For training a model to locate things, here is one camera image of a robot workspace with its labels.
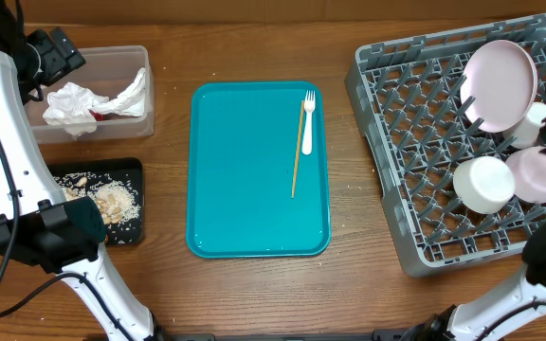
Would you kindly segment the wooden chopstick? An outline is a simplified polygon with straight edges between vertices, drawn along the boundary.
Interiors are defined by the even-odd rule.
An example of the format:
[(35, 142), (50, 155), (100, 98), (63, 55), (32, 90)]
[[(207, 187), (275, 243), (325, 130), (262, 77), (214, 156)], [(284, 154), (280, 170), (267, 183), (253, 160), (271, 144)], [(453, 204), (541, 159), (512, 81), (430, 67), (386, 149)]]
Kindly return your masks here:
[(295, 160), (294, 160), (294, 169), (293, 169), (293, 178), (292, 178), (292, 188), (291, 188), (291, 198), (294, 199), (295, 193), (296, 193), (296, 185), (297, 185), (297, 178), (298, 178), (298, 169), (299, 169), (299, 162), (300, 162), (300, 145), (301, 145), (301, 134), (302, 134), (302, 126), (303, 126), (303, 120), (304, 120), (304, 100), (300, 103), (300, 118), (299, 118), (299, 127), (298, 127), (298, 135), (297, 135), (297, 143), (296, 143), (296, 151), (295, 151)]

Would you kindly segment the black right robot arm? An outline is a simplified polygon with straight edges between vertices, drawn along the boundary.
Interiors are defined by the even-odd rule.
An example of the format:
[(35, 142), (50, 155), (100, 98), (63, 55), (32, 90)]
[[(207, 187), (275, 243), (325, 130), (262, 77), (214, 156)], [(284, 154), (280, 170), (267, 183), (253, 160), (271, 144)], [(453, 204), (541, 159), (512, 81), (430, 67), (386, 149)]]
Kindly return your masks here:
[[(546, 203), (546, 117), (539, 137), (543, 144), (523, 149), (506, 160), (516, 181), (515, 194), (529, 203)], [(452, 306), (417, 325), (403, 340), (500, 340), (546, 315), (546, 223), (522, 251), (524, 266), (480, 298)]]

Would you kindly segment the clear plastic bin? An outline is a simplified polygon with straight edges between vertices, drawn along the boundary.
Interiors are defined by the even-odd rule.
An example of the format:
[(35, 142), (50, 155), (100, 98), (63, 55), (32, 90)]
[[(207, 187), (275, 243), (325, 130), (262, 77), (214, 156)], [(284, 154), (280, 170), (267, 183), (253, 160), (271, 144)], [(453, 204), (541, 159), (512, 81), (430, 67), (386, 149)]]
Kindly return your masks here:
[(137, 117), (105, 114), (92, 122), (50, 125), (43, 114), (48, 108), (44, 99), (25, 105), (32, 132), (40, 144), (70, 143), (84, 140), (130, 138), (152, 135), (155, 130), (155, 86), (147, 49), (141, 45), (82, 48), (85, 65), (45, 87), (43, 93), (57, 92), (73, 82), (94, 94), (114, 99), (144, 72), (144, 110)]

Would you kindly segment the grey dishwasher rack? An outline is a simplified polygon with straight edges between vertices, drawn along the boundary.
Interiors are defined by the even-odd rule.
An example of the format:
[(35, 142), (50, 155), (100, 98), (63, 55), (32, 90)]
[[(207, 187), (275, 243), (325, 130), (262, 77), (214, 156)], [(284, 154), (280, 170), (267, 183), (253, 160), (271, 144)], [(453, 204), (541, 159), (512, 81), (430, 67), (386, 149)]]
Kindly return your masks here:
[(546, 223), (546, 204), (511, 199), (500, 211), (469, 210), (452, 187), (455, 168), (513, 152), (501, 134), (479, 129), (460, 88), (473, 53), (494, 40), (524, 48), (546, 103), (546, 13), (371, 45), (355, 52), (346, 88), (382, 187), (382, 206), (401, 267), (428, 277), (521, 252)]

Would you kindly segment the white bowl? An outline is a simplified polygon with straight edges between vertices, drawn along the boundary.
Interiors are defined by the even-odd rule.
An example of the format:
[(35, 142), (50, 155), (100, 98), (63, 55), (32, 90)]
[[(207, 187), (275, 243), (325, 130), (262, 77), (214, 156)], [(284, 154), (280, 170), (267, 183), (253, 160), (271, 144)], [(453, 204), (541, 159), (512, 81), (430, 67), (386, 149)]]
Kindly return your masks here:
[(480, 214), (498, 212), (516, 191), (515, 177), (510, 168), (492, 156), (461, 163), (453, 173), (452, 183), (462, 203)]

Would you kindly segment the pink plate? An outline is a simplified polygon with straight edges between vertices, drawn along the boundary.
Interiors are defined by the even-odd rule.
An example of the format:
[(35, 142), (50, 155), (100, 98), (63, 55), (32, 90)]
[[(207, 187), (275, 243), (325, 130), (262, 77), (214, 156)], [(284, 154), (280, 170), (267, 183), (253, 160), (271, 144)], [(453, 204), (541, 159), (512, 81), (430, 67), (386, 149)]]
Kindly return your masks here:
[(529, 53), (516, 43), (497, 40), (477, 49), (464, 67), (460, 88), (464, 114), (479, 129), (504, 132), (520, 122), (537, 93), (537, 69)]

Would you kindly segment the pink bowl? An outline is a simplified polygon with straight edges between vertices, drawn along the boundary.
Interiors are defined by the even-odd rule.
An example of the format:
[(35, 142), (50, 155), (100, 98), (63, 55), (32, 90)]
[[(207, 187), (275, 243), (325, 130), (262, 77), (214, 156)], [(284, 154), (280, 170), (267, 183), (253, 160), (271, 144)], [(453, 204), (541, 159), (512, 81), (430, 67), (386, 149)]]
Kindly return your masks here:
[(527, 148), (505, 161), (515, 178), (515, 194), (527, 203), (546, 203), (546, 154), (542, 150), (542, 146)]

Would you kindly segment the rice and peanut leftovers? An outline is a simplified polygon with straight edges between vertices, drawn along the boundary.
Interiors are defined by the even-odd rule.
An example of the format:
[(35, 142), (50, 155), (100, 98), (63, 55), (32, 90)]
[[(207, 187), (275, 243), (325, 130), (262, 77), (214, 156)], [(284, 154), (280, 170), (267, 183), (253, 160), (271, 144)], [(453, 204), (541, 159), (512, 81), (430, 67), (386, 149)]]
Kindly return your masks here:
[(75, 172), (55, 176), (67, 201), (89, 197), (97, 205), (107, 227), (129, 223), (139, 217), (138, 192), (128, 179), (114, 179), (110, 173)]

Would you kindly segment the red snack wrapper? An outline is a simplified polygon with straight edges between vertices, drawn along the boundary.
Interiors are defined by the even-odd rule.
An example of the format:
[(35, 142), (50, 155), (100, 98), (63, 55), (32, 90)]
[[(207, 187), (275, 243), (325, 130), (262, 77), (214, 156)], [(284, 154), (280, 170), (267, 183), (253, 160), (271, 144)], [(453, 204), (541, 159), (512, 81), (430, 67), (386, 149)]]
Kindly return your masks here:
[(92, 110), (90, 110), (90, 114), (92, 115), (92, 117), (96, 120), (96, 121), (104, 121), (107, 119), (107, 117), (103, 114), (99, 114), (99, 113), (96, 113)]

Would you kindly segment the white plastic fork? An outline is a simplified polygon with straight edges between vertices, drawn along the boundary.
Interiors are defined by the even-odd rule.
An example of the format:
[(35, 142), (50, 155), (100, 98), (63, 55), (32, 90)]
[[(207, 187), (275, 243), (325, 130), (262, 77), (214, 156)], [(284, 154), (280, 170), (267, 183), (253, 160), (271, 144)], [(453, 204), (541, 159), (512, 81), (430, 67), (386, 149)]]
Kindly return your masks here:
[(304, 131), (301, 144), (301, 151), (309, 155), (313, 150), (313, 113), (316, 109), (316, 93), (308, 91), (304, 100)]

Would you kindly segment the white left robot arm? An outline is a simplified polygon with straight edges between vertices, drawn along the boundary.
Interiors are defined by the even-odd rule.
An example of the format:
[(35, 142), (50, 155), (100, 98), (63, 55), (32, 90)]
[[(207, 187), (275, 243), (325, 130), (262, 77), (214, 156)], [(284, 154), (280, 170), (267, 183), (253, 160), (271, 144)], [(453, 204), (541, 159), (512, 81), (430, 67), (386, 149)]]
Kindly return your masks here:
[(0, 284), (10, 260), (39, 265), (51, 276), (19, 310), (63, 281), (97, 318), (110, 340), (164, 340), (165, 330), (131, 293), (105, 248), (106, 228), (88, 197), (66, 200), (27, 120), (25, 104), (85, 63), (58, 28), (24, 32), (21, 9), (0, 1)]

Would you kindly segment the white napkin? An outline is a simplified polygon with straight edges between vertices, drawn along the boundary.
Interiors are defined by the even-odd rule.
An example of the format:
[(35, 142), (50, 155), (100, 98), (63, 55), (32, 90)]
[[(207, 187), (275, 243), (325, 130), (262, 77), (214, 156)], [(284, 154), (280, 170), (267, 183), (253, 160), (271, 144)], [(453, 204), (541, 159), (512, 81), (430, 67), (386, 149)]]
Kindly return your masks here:
[(65, 128), (73, 135), (80, 136), (97, 130), (97, 122), (90, 110), (111, 118), (141, 117), (146, 105), (146, 69), (140, 68), (133, 82), (114, 99), (96, 95), (90, 89), (68, 82), (62, 89), (47, 95), (48, 107), (43, 119), (48, 125), (87, 124), (83, 128)]

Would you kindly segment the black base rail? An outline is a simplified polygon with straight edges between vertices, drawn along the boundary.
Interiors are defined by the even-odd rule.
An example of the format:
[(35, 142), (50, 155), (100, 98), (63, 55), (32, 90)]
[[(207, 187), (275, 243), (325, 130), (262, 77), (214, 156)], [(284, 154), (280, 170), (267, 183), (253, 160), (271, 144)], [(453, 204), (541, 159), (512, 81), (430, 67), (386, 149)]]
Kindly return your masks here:
[(216, 336), (212, 333), (167, 334), (150, 337), (160, 341), (399, 341), (407, 329), (383, 329), (367, 333), (262, 334)]

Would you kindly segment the black food waste tray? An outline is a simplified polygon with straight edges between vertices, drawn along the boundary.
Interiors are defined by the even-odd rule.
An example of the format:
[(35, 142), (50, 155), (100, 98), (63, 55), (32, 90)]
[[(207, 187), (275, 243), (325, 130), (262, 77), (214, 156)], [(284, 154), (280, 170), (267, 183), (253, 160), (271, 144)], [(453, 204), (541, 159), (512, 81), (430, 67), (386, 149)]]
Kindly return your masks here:
[(137, 190), (138, 202), (141, 204), (139, 217), (129, 223), (107, 227), (105, 243), (112, 245), (137, 244), (143, 239), (144, 221), (144, 179), (141, 162), (133, 157), (105, 159), (96, 161), (85, 161), (76, 163), (65, 163), (50, 165), (49, 170), (53, 177), (62, 176), (75, 172), (110, 173), (114, 179), (121, 180), (128, 178), (132, 187)]

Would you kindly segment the white upturned cup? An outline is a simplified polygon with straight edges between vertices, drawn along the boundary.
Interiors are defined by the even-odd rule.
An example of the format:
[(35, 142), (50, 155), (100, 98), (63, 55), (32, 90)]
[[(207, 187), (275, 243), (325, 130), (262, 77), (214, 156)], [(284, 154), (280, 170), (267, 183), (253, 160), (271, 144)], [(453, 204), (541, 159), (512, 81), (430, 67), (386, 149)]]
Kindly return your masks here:
[(534, 102), (524, 118), (509, 130), (502, 133), (505, 139), (514, 137), (511, 143), (514, 148), (526, 149), (536, 145), (539, 130), (544, 126), (546, 104)]

